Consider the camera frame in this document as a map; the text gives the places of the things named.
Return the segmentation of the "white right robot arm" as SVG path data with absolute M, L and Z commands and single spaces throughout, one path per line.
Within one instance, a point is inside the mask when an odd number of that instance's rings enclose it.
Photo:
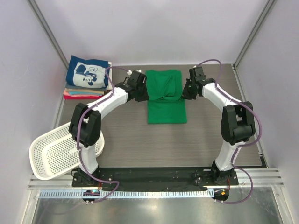
M 214 79 L 206 78 L 202 67 L 189 69 L 189 74 L 182 98 L 192 100 L 197 96 L 204 97 L 222 112 L 220 131 L 223 144 L 212 163 L 210 177 L 213 183 L 224 185 L 233 175 L 240 149 L 255 135 L 253 106 L 248 101 L 242 102 L 229 95 Z

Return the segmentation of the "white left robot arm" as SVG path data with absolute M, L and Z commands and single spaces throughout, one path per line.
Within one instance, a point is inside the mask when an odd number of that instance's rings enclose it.
M 149 100 L 146 81 L 146 75 L 140 70 L 129 70 L 125 80 L 116 84 L 109 94 L 90 105 L 83 103 L 76 105 L 70 122 L 69 133 L 76 141 L 80 169 L 84 172 L 83 181 L 88 186 L 95 186 L 98 182 L 119 183 L 118 181 L 105 181 L 99 178 L 95 144 L 101 136 L 101 122 L 112 110 L 130 100 L 137 102 Z

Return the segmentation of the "white perforated plastic basket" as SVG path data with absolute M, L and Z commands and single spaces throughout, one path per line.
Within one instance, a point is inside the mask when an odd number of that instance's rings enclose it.
M 69 133 L 70 123 L 36 138 L 29 149 L 29 160 L 36 178 L 50 180 L 80 167 L 77 143 Z

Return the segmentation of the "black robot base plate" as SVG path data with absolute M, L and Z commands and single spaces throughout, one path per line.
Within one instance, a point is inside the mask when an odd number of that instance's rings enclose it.
M 111 191 L 119 182 L 118 191 L 126 192 L 183 192 L 204 191 L 206 186 L 237 186 L 236 172 L 219 182 L 212 177 L 210 167 L 135 167 L 135 168 L 97 168 L 92 175 L 109 183 L 100 183 L 83 170 L 71 171 L 72 187 L 96 187 Z

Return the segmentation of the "green t shirt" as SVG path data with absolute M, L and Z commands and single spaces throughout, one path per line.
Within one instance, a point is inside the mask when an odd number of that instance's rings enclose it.
M 147 70 L 146 76 L 149 94 L 148 124 L 187 123 L 185 100 L 181 98 L 181 71 Z

